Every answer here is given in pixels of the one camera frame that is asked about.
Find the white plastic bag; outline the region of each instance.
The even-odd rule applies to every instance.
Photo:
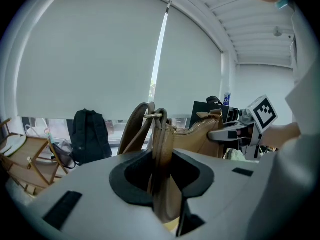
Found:
[[[39,119],[37,118],[35,120],[35,127],[30,126],[27,124],[24,129],[25,129],[25,134],[27,136],[31,137],[39,137],[39,138],[47,138],[47,135],[45,133],[45,130],[48,129],[48,125],[46,123],[46,120],[43,118]]]

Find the gray surface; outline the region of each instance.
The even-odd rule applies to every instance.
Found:
[[[319,136],[292,140],[279,154],[264,155],[259,164],[221,160],[180,149],[211,167],[215,173],[214,183],[208,191],[187,201],[190,211],[206,223],[180,238],[247,240],[274,233],[315,187],[320,163],[317,140]],[[83,198],[62,228],[63,237],[175,238],[150,208],[129,205],[112,191],[109,185],[111,169],[132,157],[134,155],[121,155],[80,167],[44,191],[29,206],[30,215],[42,217],[66,191],[74,190],[83,193]],[[247,177],[231,172],[235,167],[254,173]],[[48,227],[44,230],[45,227],[47,225],[41,230],[53,232]]]
[[[125,203],[111,189],[109,174],[134,155],[119,155],[85,164],[41,193],[28,208],[43,217],[67,192],[83,196],[61,232],[76,239],[173,239],[151,208]]]
[[[209,239],[213,235],[219,240],[247,239],[250,218],[264,194],[275,157],[275,153],[268,153],[259,164],[226,160],[220,168],[211,165],[215,168],[215,184],[218,187],[212,185],[202,197],[188,200],[190,210],[204,218],[206,224],[183,239]],[[230,173],[233,166],[251,168],[254,173],[247,180],[243,178],[245,176],[235,173],[238,175],[236,179]]]
[[[214,172],[214,182],[207,192],[203,196],[188,200],[191,213],[199,215],[205,222],[216,217],[234,201],[251,179],[251,177],[235,173],[232,170],[241,168],[255,171],[258,166],[257,163],[230,161],[199,156],[185,150],[179,151],[209,166]]]
[[[236,130],[241,130],[244,129],[246,127],[248,127],[247,125],[243,124],[240,121],[233,121],[230,122],[231,123],[235,123],[235,125],[232,126],[228,126],[227,124],[224,124],[224,128],[220,129],[220,130],[214,130],[214,131],[210,131],[208,132],[208,138],[212,141],[217,141],[217,142],[234,142],[238,140],[238,137],[236,138],[229,138],[229,132],[234,132]]]
[[[34,199],[29,196],[24,189],[17,185],[12,178],[9,178],[5,184],[5,189],[8,191],[10,197],[15,203],[22,204],[23,206],[28,206]]]

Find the metal ring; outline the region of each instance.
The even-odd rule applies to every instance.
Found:
[[[153,118],[162,118],[163,114],[146,114],[144,118],[146,119],[153,119]]]

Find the handbag handle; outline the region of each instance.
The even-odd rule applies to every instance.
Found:
[[[40,127],[40,126],[38,125],[38,124],[39,124],[39,120],[42,120],[42,121],[44,122],[45,128],[46,128],[46,129],[49,129],[46,120],[43,119],[43,118],[37,118],[37,119],[35,120],[35,127]]]
[[[69,152],[65,151],[63,149],[64,147],[67,147],[69,149]],[[66,139],[61,143],[61,146],[59,148],[67,152],[68,155],[72,154],[73,148]]]
[[[36,136],[38,136],[38,137],[40,138],[40,135],[39,135],[39,134],[36,132],[36,130],[35,130],[32,126],[30,126],[29,124],[27,124],[27,125],[24,127],[25,134],[27,134],[27,132],[28,132],[27,126],[29,127],[29,129],[31,129],[31,130],[35,133]]]
[[[118,150],[118,155],[136,152],[142,149],[153,122],[153,118],[149,117],[143,124],[146,111],[148,111],[148,115],[154,114],[155,104],[153,102],[141,103],[133,111],[128,123],[125,126]]]

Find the black backpack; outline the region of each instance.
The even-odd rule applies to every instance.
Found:
[[[73,158],[80,166],[112,156],[106,122],[95,111],[84,109],[75,114],[70,137]]]

